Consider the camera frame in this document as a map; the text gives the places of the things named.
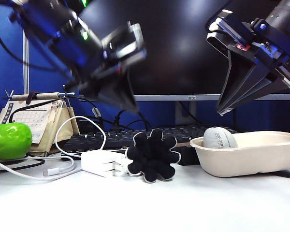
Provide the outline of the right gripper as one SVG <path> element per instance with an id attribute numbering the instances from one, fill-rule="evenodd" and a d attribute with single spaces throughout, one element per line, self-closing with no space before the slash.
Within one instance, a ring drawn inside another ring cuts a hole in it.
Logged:
<path id="1" fill-rule="evenodd" d="M 274 73 L 255 64 L 255 57 L 241 50 L 228 50 L 229 68 L 217 104 L 224 115 L 234 108 L 268 94 L 290 89 L 290 16 L 256 18 L 251 25 L 265 42 L 264 48 L 276 62 Z"/>

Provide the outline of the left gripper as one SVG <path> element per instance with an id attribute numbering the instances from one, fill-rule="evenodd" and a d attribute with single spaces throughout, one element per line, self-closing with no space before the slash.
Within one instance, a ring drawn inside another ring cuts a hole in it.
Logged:
<path id="1" fill-rule="evenodd" d="M 102 55 L 70 56 L 63 59 L 70 69 L 72 80 L 67 89 L 78 89 L 85 97 L 125 109 L 138 111 L 129 77 L 128 60 L 110 60 Z"/>

